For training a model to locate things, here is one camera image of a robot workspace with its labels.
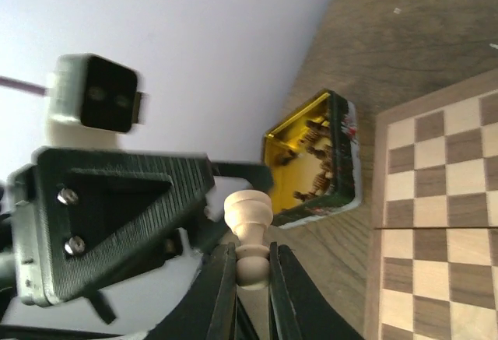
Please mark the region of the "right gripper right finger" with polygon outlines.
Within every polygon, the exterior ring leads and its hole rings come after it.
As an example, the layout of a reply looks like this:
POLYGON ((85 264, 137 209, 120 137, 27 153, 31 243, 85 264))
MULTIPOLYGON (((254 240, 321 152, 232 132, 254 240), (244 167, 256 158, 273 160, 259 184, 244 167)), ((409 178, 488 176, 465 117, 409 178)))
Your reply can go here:
POLYGON ((363 336, 323 297, 292 250, 271 243, 270 339, 354 340, 363 336))

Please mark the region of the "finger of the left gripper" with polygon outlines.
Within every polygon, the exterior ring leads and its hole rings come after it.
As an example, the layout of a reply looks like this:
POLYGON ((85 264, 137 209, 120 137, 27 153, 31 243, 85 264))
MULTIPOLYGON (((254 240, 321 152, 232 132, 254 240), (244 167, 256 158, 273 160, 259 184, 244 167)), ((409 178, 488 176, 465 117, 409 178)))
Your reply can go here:
POLYGON ((218 177, 243 179, 256 191, 270 191, 274 184, 269 167, 263 163, 212 161, 212 169, 218 177))

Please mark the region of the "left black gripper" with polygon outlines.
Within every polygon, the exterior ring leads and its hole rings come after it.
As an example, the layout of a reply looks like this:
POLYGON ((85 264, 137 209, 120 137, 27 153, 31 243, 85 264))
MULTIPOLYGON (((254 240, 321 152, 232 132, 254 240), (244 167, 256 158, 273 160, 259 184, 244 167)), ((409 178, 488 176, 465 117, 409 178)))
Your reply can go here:
POLYGON ((206 156, 41 150, 1 184, 1 304, 83 295, 181 226, 213 186, 206 156))

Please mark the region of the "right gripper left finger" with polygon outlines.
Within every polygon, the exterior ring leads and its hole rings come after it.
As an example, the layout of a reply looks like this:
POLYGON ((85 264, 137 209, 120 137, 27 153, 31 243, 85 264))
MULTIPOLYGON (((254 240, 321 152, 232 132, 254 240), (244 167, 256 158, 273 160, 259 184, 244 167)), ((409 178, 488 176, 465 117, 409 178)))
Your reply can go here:
POLYGON ((216 247, 184 298, 147 339, 236 338, 236 262, 234 244, 216 247))

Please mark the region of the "light wooden chess piece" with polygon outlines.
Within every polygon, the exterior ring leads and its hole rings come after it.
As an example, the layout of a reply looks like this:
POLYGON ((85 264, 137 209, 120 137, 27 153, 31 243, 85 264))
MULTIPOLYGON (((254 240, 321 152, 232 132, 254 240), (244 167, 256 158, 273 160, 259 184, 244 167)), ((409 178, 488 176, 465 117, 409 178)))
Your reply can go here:
POLYGON ((224 201, 224 220, 240 241, 236 248, 237 285, 259 290, 269 282, 269 247, 264 235, 273 220, 272 201, 261 191, 243 190, 224 201))

